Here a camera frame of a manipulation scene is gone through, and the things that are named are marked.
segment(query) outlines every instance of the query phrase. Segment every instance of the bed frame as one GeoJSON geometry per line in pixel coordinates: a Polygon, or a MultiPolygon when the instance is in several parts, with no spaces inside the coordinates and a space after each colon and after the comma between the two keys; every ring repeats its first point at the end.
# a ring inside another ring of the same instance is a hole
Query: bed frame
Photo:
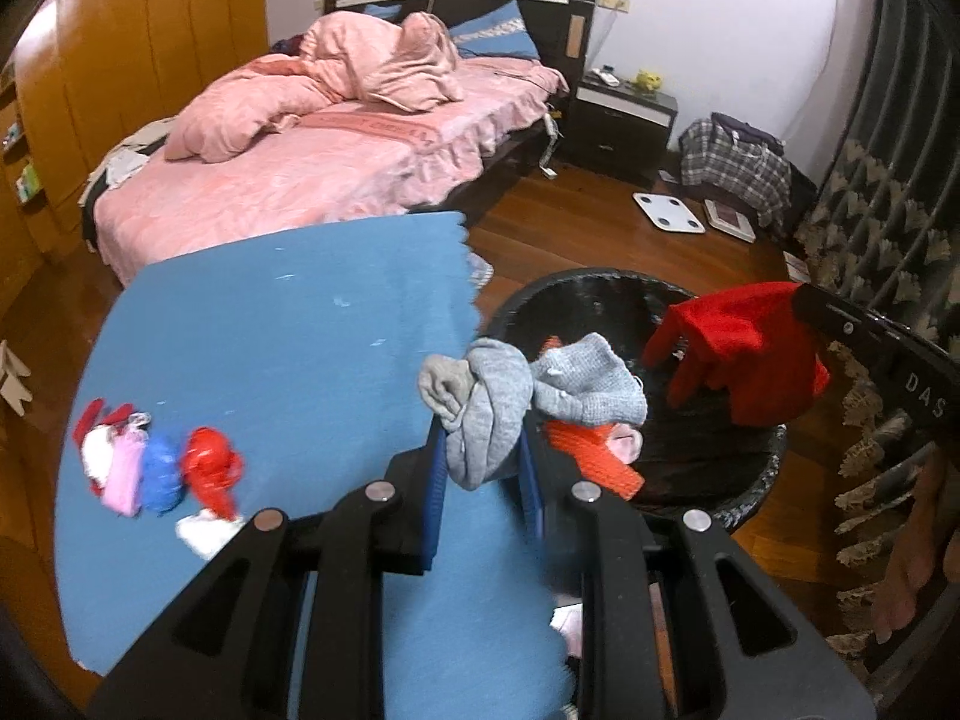
{"type": "MultiPolygon", "coordinates": [[[[361,12],[367,4],[400,4],[400,18],[416,11],[433,13],[448,26],[464,23],[496,10],[510,0],[323,0],[323,12],[361,12]]],[[[596,0],[517,0],[530,37],[544,65],[559,70],[570,89],[576,89],[584,74],[587,39],[593,23],[596,0]]],[[[553,100],[565,112],[566,100],[553,100]]],[[[439,205],[416,206],[411,213],[460,211],[467,227],[478,223],[503,194],[536,165],[546,136],[538,122],[512,133],[500,148],[484,159],[482,175],[450,191],[439,205]]]]}

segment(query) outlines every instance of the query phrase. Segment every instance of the white remote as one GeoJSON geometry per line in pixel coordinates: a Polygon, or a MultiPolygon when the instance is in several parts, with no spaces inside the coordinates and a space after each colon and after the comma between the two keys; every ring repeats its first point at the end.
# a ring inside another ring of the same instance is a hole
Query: white remote
{"type": "Polygon", "coordinates": [[[608,66],[603,66],[602,68],[593,68],[590,72],[607,86],[620,85],[620,79],[613,74],[613,68],[608,69],[608,66]]]}

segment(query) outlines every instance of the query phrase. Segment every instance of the plaid cloth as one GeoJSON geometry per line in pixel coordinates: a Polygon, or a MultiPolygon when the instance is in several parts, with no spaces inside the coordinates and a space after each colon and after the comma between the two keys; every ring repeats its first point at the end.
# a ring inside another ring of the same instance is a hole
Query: plaid cloth
{"type": "Polygon", "coordinates": [[[784,227],[790,206],[790,163],[762,143],[744,143],[734,133],[697,119],[680,137],[683,186],[713,184],[757,211],[761,227],[784,227]]]}

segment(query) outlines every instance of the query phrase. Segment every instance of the blue pillow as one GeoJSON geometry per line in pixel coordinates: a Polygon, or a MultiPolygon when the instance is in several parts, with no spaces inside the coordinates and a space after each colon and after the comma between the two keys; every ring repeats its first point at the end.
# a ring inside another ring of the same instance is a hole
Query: blue pillow
{"type": "Polygon", "coordinates": [[[391,22],[400,15],[402,5],[374,5],[372,2],[363,9],[365,16],[376,16],[386,22],[391,22]]]}
{"type": "Polygon", "coordinates": [[[450,37],[464,59],[515,56],[539,60],[536,44],[527,32],[516,0],[510,0],[486,16],[455,26],[450,30],[450,37]]]}

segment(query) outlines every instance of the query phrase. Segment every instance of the blue tabletop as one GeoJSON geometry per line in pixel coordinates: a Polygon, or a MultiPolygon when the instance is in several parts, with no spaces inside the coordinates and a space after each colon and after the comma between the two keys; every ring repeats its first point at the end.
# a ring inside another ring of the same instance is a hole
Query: blue tabletop
{"type": "MultiPolygon", "coordinates": [[[[117,300],[80,381],[133,402],[152,430],[222,430],[244,456],[247,516],[329,509],[422,445],[426,354],[459,356],[477,313],[458,214],[289,230],[148,266],[117,300]]],[[[71,654],[106,673],[203,562],[164,517],[117,517],[64,445],[56,579],[71,654]]],[[[541,720],[568,696],[550,592],[496,485],[450,485],[434,570],[387,576],[384,680],[391,720],[541,720]]]]}

